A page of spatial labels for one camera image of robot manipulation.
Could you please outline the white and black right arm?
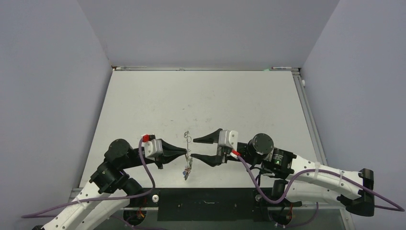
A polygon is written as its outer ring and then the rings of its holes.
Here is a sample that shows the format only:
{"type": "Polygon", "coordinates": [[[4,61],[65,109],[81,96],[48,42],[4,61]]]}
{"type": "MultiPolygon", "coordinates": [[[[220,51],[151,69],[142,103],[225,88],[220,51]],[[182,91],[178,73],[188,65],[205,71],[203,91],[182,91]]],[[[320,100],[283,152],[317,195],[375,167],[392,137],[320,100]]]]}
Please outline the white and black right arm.
{"type": "Polygon", "coordinates": [[[238,141],[237,131],[220,128],[193,142],[217,144],[214,156],[192,155],[211,167],[240,160],[250,166],[260,165],[263,173],[276,179],[270,193],[273,204],[320,202],[341,205],[358,216],[374,215],[374,196],[368,193],[374,186],[370,169],[344,171],[307,160],[275,147],[272,138],[265,133],[258,133],[248,143],[242,143],[238,141]]]}

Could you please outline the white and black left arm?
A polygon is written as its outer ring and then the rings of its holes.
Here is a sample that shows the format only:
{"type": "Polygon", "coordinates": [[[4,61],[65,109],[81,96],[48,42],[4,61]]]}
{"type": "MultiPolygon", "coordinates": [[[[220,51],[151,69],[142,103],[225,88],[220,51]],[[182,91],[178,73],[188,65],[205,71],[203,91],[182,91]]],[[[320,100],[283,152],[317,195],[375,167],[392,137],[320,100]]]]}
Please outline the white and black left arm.
{"type": "Polygon", "coordinates": [[[144,135],[134,149],[124,139],[114,140],[104,154],[103,162],[90,176],[79,194],[69,203],[52,207],[29,218],[43,217],[45,213],[62,211],[48,223],[35,226],[36,230],[92,230],[113,213],[127,205],[137,206],[156,188],[148,164],[159,169],[176,158],[187,155],[187,149],[173,146],[154,135],[144,135]],[[143,166],[152,187],[145,190],[125,172],[128,168],[143,166]]]}

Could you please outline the large metal keyring organizer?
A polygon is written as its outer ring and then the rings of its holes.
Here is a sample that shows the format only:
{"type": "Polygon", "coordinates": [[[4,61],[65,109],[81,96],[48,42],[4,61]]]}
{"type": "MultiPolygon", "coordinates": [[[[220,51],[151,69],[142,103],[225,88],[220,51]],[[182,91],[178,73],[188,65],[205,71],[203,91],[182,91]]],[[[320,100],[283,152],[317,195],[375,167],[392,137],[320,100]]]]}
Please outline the large metal keyring organizer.
{"type": "Polygon", "coordinates": [[[186,150],[187,150],[187,154],[186,154],[186,158],[185,158],[186,166],[184,169],[184,172],[187,172],[187,174],[186,174],[186,176],[184,176],[184,180],[187,181],[187,179],[190,176],[191,171],[192,171],[192,161],[193,161],[193,158],[191,157],[191,150],[189,147],[190,143],[192,142],[192,137],[190,136],[190,132],[188,130],[184,133],[184,138],[186,140],[186,150]]]}

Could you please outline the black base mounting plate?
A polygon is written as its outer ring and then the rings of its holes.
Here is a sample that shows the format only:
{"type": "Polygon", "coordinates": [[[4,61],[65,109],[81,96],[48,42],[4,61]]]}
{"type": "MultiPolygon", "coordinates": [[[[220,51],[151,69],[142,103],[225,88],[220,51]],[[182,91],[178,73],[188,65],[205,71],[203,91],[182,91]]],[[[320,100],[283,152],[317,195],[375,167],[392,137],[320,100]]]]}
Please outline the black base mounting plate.
{"type": "Polygon", "coordinates": [[[284,199],[278,204],[265,201],[253,188],[158,188],[158,196],[132,199],[124,208],[122,217],[133,225],[140,224],[152,213],[157,221],[268,221],[268,213],[284,216],[291,207],[300,207],[302,202],[291,203],[284,199]]]}

